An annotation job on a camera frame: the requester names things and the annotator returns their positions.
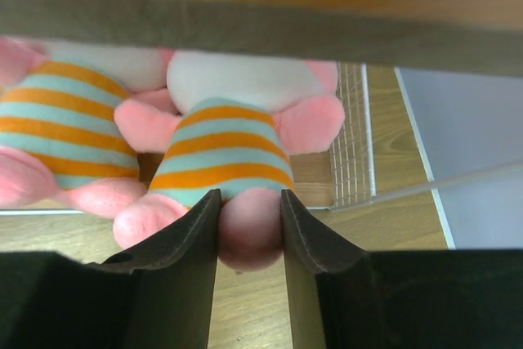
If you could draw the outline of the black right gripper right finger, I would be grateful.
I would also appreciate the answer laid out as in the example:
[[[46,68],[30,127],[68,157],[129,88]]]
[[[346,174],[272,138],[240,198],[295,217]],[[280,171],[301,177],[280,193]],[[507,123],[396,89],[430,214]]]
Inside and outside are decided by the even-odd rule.
[[[519,348],[522,253],[363,250],[281,195],[296,348]]]

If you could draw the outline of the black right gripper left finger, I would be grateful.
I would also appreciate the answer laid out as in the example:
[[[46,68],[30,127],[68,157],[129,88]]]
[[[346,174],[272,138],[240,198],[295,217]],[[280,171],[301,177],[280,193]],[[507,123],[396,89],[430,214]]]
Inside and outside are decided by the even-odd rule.
[[[4,348],[205,348],[221,193],[102,263],[1,256]]]

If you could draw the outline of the pink plush striped hat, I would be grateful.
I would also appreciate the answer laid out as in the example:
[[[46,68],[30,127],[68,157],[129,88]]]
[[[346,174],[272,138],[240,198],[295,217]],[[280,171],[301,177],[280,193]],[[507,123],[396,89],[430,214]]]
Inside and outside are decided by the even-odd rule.
[[[134,150],[163,156],[145,195],[116,215],[116,242],[140,243],[216,189],[221,261],[241,272],[272,265],[291,157],[326,151],[344,122],[337,85],[331,60],[176,51],[167,68],[175,111],[128,99],[114,113]]]

